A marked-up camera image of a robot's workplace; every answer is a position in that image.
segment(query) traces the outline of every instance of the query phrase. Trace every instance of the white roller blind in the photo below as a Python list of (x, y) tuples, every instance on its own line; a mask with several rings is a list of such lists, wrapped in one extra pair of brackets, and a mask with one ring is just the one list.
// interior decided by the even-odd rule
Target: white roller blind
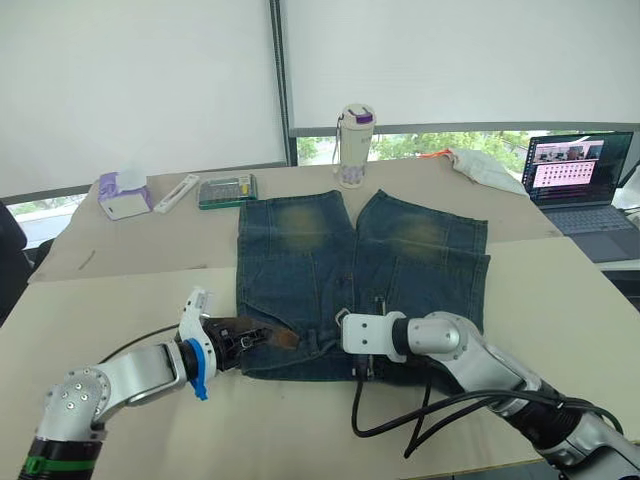
[(640, 122), (640, 0), (284, 0), (292, 127)]
[(264, 0), (0, 2), (0, 197), (284, 160)]

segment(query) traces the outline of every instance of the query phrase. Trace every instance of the green container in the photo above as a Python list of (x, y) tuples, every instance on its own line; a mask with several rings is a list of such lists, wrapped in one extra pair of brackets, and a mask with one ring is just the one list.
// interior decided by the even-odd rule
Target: green container
[(253, 175), (205, 180), (198, 191), (198, 208), (237, 207), (248, 200), (258, 199), (258, 185)]

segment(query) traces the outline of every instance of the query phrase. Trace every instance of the laptop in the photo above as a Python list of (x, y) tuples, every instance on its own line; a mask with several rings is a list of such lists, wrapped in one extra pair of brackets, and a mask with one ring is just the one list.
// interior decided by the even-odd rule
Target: laptop
[(522, 184), (594, 262), (640, 258), (640, 230), (611, 205), (633, 133), (533, 137)]

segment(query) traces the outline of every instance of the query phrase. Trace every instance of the green foliage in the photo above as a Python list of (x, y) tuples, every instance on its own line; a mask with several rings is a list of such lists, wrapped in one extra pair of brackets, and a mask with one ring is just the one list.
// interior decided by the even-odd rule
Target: green foliage
[(322, 137), (299, 137), (298, 138), (298, 159), (308, 160), (318, 153), (316, 143), (320, 143)]
[(13, 215), (21, 215), (23, 213), (31, 213), (39, 210), (35, 202), (20, 203), (18, 205), (9, 205), (9, 211)]
[(526, 132), (444, 132), (382, 136), (372, 148), (380, 160), (434, 153), (446, 148), (482, 150), (509, 170), (521, 172), (524, 158), (519, 157), (516, 150), (528, 145)]

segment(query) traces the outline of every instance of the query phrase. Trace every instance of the tissue box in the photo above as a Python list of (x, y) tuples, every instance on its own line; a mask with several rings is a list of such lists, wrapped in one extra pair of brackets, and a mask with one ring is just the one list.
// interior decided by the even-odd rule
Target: tissue box
[(119, 190), (118, 172), (100, 177), (98, 203), (111, 220), (133, 217), (152, 210), (151, 194), (146, 185), (133, 190)]

